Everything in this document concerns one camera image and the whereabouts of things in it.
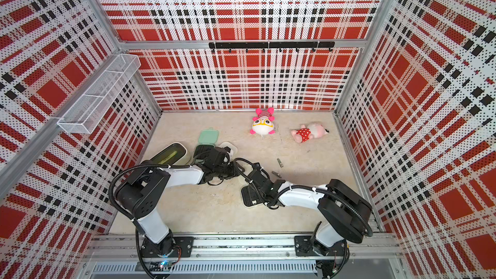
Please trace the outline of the cream nail kit case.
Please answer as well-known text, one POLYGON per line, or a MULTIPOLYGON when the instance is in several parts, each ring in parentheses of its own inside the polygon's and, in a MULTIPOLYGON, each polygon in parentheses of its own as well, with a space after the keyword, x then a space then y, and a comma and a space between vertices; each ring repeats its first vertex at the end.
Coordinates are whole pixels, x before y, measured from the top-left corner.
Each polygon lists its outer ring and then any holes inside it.
POLYGON ((223 142, 220 144, 220 147, 227 149, 232 155, 235 155, 238 152, 238 148, 230 142, 223 142))
POLYGON ((263 200, 252 187, 248 185, 244 186, 241 188, 240 192, 245 207, 254 207, 256 205, 263 204, 263 200))

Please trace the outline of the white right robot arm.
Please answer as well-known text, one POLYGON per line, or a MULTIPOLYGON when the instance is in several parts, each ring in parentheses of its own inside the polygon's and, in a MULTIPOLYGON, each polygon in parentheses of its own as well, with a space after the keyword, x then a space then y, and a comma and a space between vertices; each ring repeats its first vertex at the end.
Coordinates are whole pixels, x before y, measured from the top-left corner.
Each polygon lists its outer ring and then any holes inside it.
POLYGON ((361 244, 373 236, 369 224, 372 206, 345 183, 332 179, 326 185, 294 184, 283 179, 272 181, 260 164, 239 158, 235 173, 247 185, 242 199, 247 207, 264 205, 268 209, 301 207, 318 211, 325 219, 317 223, 310 237, 294 239, 298 257, 326 257, 334 253, 348 254, 348 244, 361 244))

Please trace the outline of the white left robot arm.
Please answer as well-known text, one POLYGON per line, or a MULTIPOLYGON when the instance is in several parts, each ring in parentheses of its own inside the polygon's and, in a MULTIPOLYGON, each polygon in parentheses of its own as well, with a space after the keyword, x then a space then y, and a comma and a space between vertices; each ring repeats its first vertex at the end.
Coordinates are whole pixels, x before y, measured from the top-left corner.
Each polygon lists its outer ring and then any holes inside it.
POLYGON ((231 158, 235 153, 232 145, 208 146, 187 165, 161 164, 155 156, 121 171, 111 180, 108 189, 111 205, 133 223, 139 236, 144 236, 143 243, 138 244, 141 257, 187 256, 185 246, 174 239, 158 213, 160 198, 168 188, 206 184, 214 178, 222 181, 234 178, 231 158))

